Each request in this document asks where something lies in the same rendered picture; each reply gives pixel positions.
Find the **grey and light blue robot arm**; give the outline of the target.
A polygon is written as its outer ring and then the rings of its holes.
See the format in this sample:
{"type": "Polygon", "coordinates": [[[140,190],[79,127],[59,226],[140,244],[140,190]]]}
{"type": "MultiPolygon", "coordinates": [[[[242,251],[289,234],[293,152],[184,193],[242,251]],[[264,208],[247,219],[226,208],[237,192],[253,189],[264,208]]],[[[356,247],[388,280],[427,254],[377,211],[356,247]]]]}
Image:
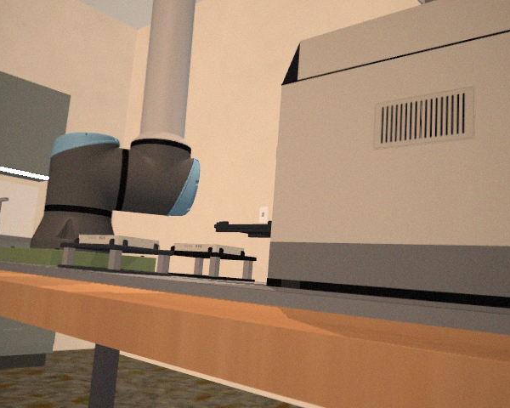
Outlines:
{"type": "Polygon", "coordinates": [[[130,150],[102,133],[54,141],[30,248],[64,250],[60,243],[79,235],[113,235],[112,211],[189,212],[201,170],[184,140],[195,7],[196,0],[153,0],[140,134],[130,150]]]}

